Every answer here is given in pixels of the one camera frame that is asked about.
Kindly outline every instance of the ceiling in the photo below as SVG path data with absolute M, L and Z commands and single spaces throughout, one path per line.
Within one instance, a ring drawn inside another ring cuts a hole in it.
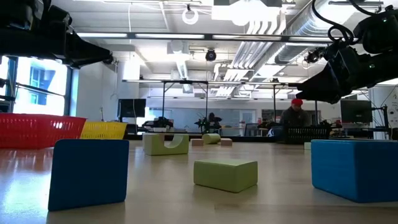
M 394 4 L 394 1 L 384 1 L 384 5 Z M 211 15 L 199 13 L 199 20 L 194 25 L 188 25 L 182 21 L 182 11 L 168 11 L 183 9 L 185 6 L 164 5 L 165 17 L 162 15 L 160 6 L 157 4 L 116 4 L 94 1 L 74 1 L 74 0 L 53 0 L 54 5 L 68 11 L 73 18 L 73 28 L 77 32 L 184 32 L 184 33 L 222 33 L 222 34 L 242 34 L 246 33 L 247 26 L 236 26 L 231 21 L 211 20 Z M 296 6 L 287 12 L 287 21 L 303 8 L 308 0 L 296 0 Z M 200 9 L 210 13 L 212 0 L 202 1 Z M 345 25 L 351 30 L 355 25 L 365 18 L 361 13 L 354 13 Z M 150 77 L 156 73 L 170 73 L 176 70 L 176 64 L 167 60 L 167 42 L 158 40 L 103 40 L 97 39 L 96 44 L 106 47 L 108 45 L 135 46 L 143 61 L 146 62 L 142 74 Z M 240 42 L 209 42 L 209 41 L 189 41 L 188 45 L 193 47 L 191 60 L 187 61 L 189 70 L 213 71 L 216 63 L 206 62 L 206 50 L 215 49 L 217 62 L 224 62 L 234 59 Z M 115 52 L 120 60 L 130 57 L 129 52 Z M 308 66 L 302 62 L 302 57 L 298 58 L 296 66 L 288 66 L 283 69 L 284 76 L 281 78 L 296 79 L 297 82 L 320 72 L 325 66 L 325 61 L 319 61 L 315 65 Z

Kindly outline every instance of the ductwork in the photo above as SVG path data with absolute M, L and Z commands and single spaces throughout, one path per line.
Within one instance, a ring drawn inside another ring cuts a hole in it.
M 334 6 L 328 4 L 329 0 L 318 0 L 315 3 L 317 11 L 327 19 L 333 20 L 339 24 L 346 22 L 354 13 L 354 7 Z M 331 25 L 321 21 L 312 11 L 311 1 L 304 7 L 299 16 L 291 25 L 283 31 L 282 35 L 324 35 L 327 36 Z M 287 46 L 284 43 L 275 42 L 268 48 L 266 54 L 258 61 L 254 67 L 254 77 L 265 80 L 285 68 L 283 64 L 293 62 L 301 53 L 307 50 L 306 46 Z

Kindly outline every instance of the security camera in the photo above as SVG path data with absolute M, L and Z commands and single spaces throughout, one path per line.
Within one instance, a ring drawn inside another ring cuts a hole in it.
M 207 53 L 206 53 L 206 61 L 212 62 L 212 61 L 216 60 L 216 58 L 217 58 L 217 54 L 214 51 L 214 49 L 208 49 Z

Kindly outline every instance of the table surface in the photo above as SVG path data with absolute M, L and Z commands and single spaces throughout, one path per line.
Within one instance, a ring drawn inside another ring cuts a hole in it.
M 151 157 L 131 141 L 124 203 L 48 213 L 53 150 L 0 149 L 0 223 L 397 223 L 398 203 L 357 204 L 314 189 L 310 153 L 235 142 Z M 194 185 L 193 163 L 211 158 L 258 161 L 258 185 L 238 194 Z

